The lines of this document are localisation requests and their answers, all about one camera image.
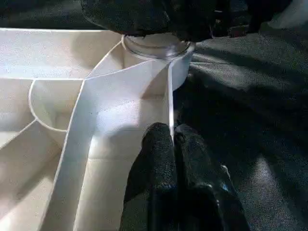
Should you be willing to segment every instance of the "white plastic organizer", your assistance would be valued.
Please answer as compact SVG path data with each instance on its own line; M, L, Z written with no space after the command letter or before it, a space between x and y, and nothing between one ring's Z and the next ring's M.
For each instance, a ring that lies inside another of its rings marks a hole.
M111 31L0 29L0 230L113 231L147 127L193 45L158 60Z

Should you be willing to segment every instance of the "circular compartment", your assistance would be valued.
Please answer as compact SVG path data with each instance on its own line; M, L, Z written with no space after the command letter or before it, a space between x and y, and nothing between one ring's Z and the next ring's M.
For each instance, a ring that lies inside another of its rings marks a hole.
M45 127L66 131L82 81L36 80L29 93L33 116Z

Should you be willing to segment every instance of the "black cloth background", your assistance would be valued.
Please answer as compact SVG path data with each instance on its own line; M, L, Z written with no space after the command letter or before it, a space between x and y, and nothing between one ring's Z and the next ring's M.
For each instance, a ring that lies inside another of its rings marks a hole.
M78 0L12 2L1 27L98 28ZM175 120L228 167L253 231L308 230L307 26L262 31L197 44Z

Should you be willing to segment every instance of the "plastic rim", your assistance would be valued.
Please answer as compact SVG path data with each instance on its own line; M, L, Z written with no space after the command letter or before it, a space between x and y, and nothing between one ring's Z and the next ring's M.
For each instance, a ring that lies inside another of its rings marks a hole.
M122 42L124 47L133 53L158 59L178 56L190 45L190 42L180 41L171 33L145 37L124 36Z

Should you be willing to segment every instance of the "tray compartment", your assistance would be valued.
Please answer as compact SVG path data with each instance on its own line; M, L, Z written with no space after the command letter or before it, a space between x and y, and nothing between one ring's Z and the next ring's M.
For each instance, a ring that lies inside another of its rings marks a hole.
M120 40L108 30L0 28L0 78L85 78Z
M27 79L0 79L0 147L34 120L28 106L31 83Z
M173 126L166 66L152 60L85 80L41 230L118 228L144 132L154 122Z
M52 170L49 176L41 171L60 153L61 147L38 121L0 149L0 230L37 229L53 184ZM27 220L26 225L17 222L21 219ZM24 225L34 228L23 229Z

